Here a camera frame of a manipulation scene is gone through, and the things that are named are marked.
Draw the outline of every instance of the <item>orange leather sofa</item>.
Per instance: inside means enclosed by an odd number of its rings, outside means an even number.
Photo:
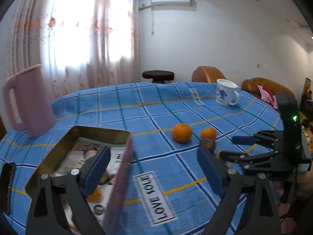
[[[254,78],[251,80],[245,80],[241,85],[241,89],[247,91],[256,98],[261,99],[261,93],[260,90],[258,89],[258,85],[266,87],[272,93],[284,91],[290,93],[292,96],[295,96],[294,93],[289,88],[264,78]]]
[[[216,83],[218,79],[226,79],[215,67],[200,66],[192,74],[192,82]]]

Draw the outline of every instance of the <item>pitcher handle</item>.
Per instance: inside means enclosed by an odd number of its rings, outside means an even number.
[[[236,100],[235,100],[234,102],[231,102],[229,105],[236,105],[237,102],[238,102],[238,100],[239,100],[239,94],[238,94],[238,92],[235,91],[234,93],[235,93],[235,95],[236,95]]]
[[[16,77],[12,77],[7,79],[7,82],[4,84],[3,88],[2,88],[2,96],[3,96],[3,100],[4,100],[4,107],[5,107],[5,111],[7,112],[7,117],[9,119],[9,122],[12,126],[12,128],[15,131],[22,131],[26,129],[26,125],[24,123],[18,124],[15,121],[15,116],[13,113],[13,108],[12,108],[12,102],[11,102],[11,98],[10,98],[10,90],[11,89],[15,89],[16,86]]]

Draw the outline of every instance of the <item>white rectangular label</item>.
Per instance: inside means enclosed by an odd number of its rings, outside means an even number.
[[[134,181],[151,226],[177,219],[153,171],[134,176]]]
[[[203,102],[200,100],[198,92],[196,89],[194,89],[194,88],[190,89],[190,93],[191,93],[191,96],[193,97],[195,103],[197,103],[199,105],[203,105]]]

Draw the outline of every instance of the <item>bolt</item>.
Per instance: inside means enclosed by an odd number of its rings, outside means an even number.
[[[259,178],[260,178],[260,179],[266,179],[266,175],[265,175],[264,173],[260,173],[260,174],[259,174]]]
[[[235,175],[237,171],[235,169],[228,169],[228,173],[231,175]]]
[[[71,174],[72,174],[73,176],[77,175],[78,173],[79,173],[79,169],[72,169],[72,170],[71,170]]]
[[[49,177],[48,173],[44,173],[41,175],[41,179],[45,180]]]

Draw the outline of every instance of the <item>pink curtain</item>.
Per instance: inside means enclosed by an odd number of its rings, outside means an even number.
[[[7,76],[42,64],[51,100],[139,81],[138,0],[16,0],[8,13]]]

